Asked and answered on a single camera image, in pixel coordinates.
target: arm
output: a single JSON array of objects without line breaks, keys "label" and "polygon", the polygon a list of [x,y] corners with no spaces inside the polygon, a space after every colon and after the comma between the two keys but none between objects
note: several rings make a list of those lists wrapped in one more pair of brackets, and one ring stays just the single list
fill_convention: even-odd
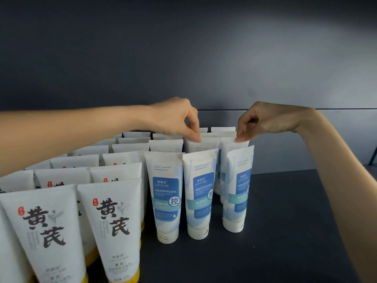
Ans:
[{"label": "arm", "polygon": [[0,176],[136,129],[200,141],[198,112],[181,98],[150,106],[0,112]]},{"label": "arm", "polygon": [[299,133],[317,167],[347,253],[363,282],[377,280],[377,182],[317,110],[256,103],[239,121],[238,141]]}]

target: white circle logo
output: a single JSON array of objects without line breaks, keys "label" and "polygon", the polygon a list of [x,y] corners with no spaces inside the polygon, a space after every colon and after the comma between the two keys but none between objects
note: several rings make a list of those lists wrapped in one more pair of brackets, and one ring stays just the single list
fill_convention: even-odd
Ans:
[{"label": "white circle logo", "polygon": [[179,205],[180,201],[181,201],[181,199],[179,197],[171,197],[169,199],[169,204],[171,206],[177,206],[177,205]]},{"label": "white circle logo", "polygon": [[213,196],[213,189],[211,189],[209,192],[208,192],[208,198],[210,200],[212,200],[212,196]]}]

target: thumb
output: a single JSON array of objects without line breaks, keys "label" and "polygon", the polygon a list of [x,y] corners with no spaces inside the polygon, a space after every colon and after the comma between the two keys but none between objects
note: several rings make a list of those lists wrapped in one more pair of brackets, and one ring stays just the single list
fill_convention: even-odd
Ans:
[{"label": "thumb", "polygon": [[202,141],[200,136],[187,126],[184,128],[182,135],[192,142],[200,143]]},{"label": "thumb", "polygon": [[238,135],[238,137],[234,141],[237,143],[249,141],[257,137],[258,135],[265,133],[261,124],[262,123],[258,123],[254,125],[252,128],[247,129],[245,132]]}]

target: black table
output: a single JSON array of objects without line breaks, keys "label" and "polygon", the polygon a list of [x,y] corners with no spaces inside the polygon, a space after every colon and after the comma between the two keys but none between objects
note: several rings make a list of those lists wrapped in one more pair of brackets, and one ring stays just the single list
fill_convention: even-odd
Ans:
[{"label": "black table", "polygon": [[[377,167],[367,169],[377,177]],[[359,282],[315,170],[253,175],[243,231],[225,230],[221,217],[214,196],[209,235],[197,241],[182,205],[179,238],[165,245],[149,195],[139,282]],[[107,282],[100,259],[88,273],[90,283]]]}]

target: hand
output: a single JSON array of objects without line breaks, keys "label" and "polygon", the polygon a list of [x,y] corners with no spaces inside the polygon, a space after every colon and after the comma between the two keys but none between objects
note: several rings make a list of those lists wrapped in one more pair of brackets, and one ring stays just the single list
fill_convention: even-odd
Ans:
[{"label": "hand", "polygon": [[[193,142],[201,142],[199,132],[198,110],[191,106],[188,99],[172,99],[149,105],[152,119],[151,131],[167,135],[183,135]],[[188,118],[190,126],[184,122]]]},{"label": "hand", "polygon": [[264,133],[296,133],[299,126],[316,113],[309,107],[258,101],[238,120],[236,142],[252,140]]}]

